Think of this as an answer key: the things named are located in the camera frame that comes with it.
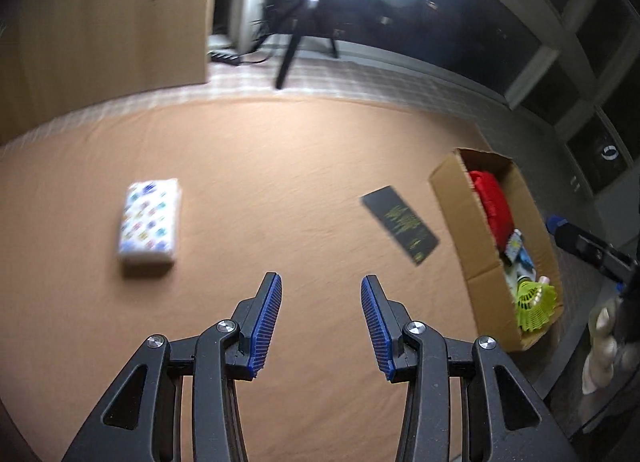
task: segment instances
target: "wooden cabinet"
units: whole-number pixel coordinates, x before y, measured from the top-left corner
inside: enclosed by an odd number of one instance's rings
[[[213,0],[22,0],[0,37],[0,143],[69,111],[206,81]]]

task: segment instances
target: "black card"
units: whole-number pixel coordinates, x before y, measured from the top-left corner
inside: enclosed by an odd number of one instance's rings
[[[420,265],[438,245],[436,235],[391,186],[364,195],[362,203],[388,229],[415,265]]]

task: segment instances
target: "power strip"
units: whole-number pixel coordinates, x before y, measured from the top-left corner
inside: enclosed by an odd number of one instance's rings
[[[242,56],[237,54],[222,54],[221,52],[212,52],[209,54],[212,63],[224,63],[237,67],[242,64]]]

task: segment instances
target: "blue gripper pad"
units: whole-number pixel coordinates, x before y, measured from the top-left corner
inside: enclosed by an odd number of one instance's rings
[[[362,311],[364,312],[367,327],[369,328],[373,351],[376,355],[376,361],[378,362],[378,368],[386,375],[386,380],[390,381],[396,371],[393,362],[391,336],[386,329],[385,322],[382,319],[382,313],[380,312],[380,306],[376,301],[373,289],[367,278],[362,280],[360,299],[362,301]]]
[[[282,302],[282,279],[276,274],[271,280],[267,296],[264,298],[262,309],[255,322],[254,330],[251,334],[251,346],[249,350],[249,360],[247,368],[252,377],[263,368],[267,359],[271,336],[278,318],[280,303]]]
[[[565,223],[567,223],[566,219],[556,215],[551,215],[548,219],[546,219],[546,230],[549,231],[550,235],[555,235],[558,227],[564,225]]]

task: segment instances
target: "metal screw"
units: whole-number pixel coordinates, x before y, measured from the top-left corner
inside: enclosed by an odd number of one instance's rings
[[[164,338],[162,336],[149,336],[146,338],[146,346],[149,348],[159,348],[164,345]]]
[[[406,329],[411,332],[411,334],[422,334],[427,330],[427,325],[419,321],[411,321],[411,323],[406,326]]]
[[[494,338],[489,337],[489,336],[482,336],[479,340],[478,343],[480,344],[480,346],[482,348],[484,348],[485,350],[493,350],[495,348],[495,346],[498,344]]]
[[[222,320],[216,327],[219,332],[231,332],[236,328],[236,324],[228,319]]]

